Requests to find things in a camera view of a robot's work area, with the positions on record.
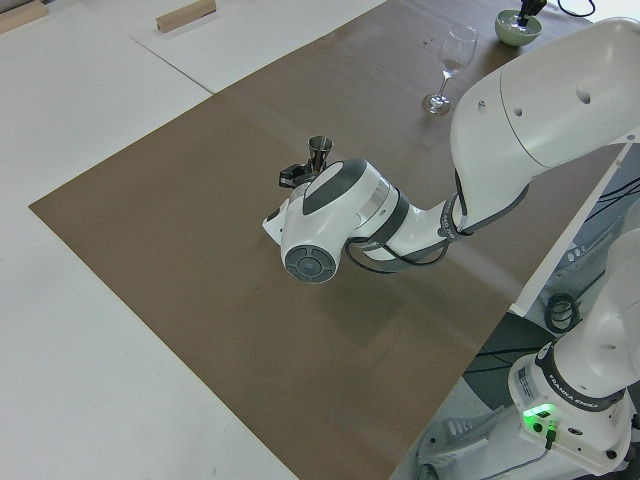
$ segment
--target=green light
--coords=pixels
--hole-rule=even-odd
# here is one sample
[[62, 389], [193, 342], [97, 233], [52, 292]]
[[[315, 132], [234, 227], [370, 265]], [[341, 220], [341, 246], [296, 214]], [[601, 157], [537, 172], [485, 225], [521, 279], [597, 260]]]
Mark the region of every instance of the green light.
[[522, 412], [522, 415], [525, 419], [534, 417], [542, 412], [551, 412], [555, 407], [550, 403], [543, 403], [542, 405], [538, 405], [537, 407], [530, 408], [529, 410], [525, 410]]

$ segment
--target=brown mat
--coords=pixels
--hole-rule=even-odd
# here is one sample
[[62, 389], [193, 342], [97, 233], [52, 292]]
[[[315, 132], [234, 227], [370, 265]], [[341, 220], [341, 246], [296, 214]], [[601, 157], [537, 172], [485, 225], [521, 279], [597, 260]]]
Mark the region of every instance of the brown mat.
[[[493, 33], [517, 5], [389, 1], [32, 209], [300, 478], [387, 478], [618, 150], [536, 179], [432, 269], [377, 276], [344, 260], [305, 285], [260, 224], [287, 194], [279, 170], [316, 134], [337, 145], [330, 159], [368, 158], [419, 206], [453, 193], [451, 115], [420, 107], [440, 84], [439, 39], [479, 27], [473, 66], [447, 89], [460, 96], [518, 53]], [[537, 45], [586, 23], [540, 18]]]

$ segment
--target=gray joint cap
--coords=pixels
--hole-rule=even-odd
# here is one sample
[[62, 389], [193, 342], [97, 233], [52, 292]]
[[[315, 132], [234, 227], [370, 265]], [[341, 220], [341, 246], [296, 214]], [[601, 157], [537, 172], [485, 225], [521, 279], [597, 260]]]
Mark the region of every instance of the gray joint cap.
[[336, 262], [323, 248], [301, 245], [292, 248], [284, 258], [287, 271], [298, 280], [307, 283], [322, 283], [336, 273]]

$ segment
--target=green bowl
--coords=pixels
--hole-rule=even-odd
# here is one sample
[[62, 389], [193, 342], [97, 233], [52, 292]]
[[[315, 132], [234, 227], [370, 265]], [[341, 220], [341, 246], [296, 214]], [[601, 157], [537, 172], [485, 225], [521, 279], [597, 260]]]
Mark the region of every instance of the green bowl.
[[502, 10], [496, 17], [496, 34], [498, 38], [512, 47], [521, 47], [533, 42], [542, 31], [542, 24], [536, 17], [527, 17], [526, 30], [510, 28], [515, 23], [514, 17], [520, 13], [519, 10]]

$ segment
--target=screw hole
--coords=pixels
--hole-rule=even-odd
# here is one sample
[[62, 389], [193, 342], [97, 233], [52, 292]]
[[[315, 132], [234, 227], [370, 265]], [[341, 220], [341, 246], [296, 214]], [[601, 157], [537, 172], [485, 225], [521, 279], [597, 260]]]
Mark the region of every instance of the screw hole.
[[578, 87], [576, 89], [576, 95], [578, 96], [578, 100], [585, 105], [589, 105], [591, 103], [591, 95], [585, 89]]

